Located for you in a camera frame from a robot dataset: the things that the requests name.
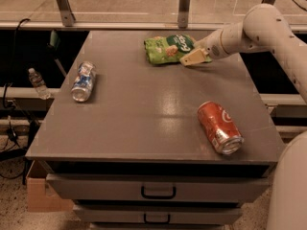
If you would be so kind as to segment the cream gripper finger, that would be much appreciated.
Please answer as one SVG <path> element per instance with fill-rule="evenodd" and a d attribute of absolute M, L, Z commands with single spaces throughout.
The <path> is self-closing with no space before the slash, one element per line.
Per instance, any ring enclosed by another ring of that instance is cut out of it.
<path fill-rule="evenodd" d="M 184 66 L 190 66 L 205 62 L 208 53 L 202 48 L 196 48 L 189 54 L 184 55 L 179 61 Z"/>

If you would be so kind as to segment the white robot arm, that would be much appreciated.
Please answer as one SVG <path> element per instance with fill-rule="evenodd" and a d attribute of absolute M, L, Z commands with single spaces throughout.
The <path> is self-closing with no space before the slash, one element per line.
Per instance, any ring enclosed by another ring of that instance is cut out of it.
<path fill-rule="evenodd" d="M 195 65 L 207 58 L 270 52 L 307 103 L 307 45 L 270 4 L 251 8 L 242 22 L 225 26 L 194 43 L 180 59 Z M 280 155 L 274 173 L 266 230 L 307 230 L 307 132 L 296 136 Z"/>

